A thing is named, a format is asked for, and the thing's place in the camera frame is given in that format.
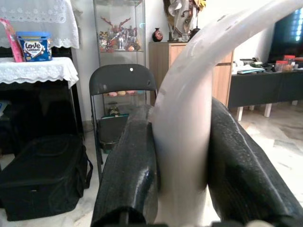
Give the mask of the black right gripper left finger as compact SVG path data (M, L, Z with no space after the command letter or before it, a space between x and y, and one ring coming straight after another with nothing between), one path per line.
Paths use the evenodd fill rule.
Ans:
M158 212L157 160L151 107L129 115L122 136L107 156L94 206L91 226L149 226Z

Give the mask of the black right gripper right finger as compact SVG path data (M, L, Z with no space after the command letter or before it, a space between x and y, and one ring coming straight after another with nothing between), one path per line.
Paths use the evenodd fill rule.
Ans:
M208 188L215 227L300 227L303 208L264 150L212 100Z

